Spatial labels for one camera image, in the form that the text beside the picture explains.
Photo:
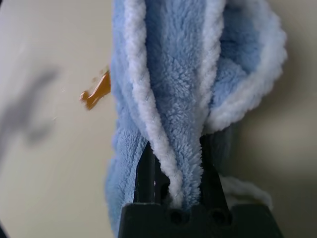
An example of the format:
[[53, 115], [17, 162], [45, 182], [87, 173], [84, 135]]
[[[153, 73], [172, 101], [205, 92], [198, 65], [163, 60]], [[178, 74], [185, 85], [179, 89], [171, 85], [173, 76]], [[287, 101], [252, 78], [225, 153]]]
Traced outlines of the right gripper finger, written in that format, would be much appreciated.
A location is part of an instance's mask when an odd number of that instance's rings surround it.
[[219, 176], [223, 173], [225, 161], [230, 155], [232, 128], [204, 134], [200, 143], [203, 167], [200, 201], [206, 208], [226, 208], [227, 202]]

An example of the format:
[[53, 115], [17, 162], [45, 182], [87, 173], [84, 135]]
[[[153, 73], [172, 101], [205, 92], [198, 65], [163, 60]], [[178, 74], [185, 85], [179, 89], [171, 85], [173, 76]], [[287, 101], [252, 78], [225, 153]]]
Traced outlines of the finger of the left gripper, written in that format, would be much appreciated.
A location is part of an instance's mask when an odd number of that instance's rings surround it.
[[148, 142], [137, 165], [133, 202], [162, 204], [162, 185], [160, 162]]

